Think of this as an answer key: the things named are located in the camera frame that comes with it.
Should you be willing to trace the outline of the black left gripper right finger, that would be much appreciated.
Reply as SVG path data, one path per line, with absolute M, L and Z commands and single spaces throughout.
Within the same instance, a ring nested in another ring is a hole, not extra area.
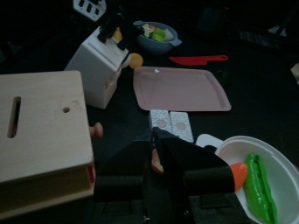
M 211 151 L 154 128 L 175 224 L 250 224 L 230 165 Z

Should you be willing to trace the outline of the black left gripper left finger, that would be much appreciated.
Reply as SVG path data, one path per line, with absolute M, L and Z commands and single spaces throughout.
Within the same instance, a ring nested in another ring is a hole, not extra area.
M 150 143 L 135 140 L 105 163 L 97 178 L 95 224 L 146 224 L 146 173 Z

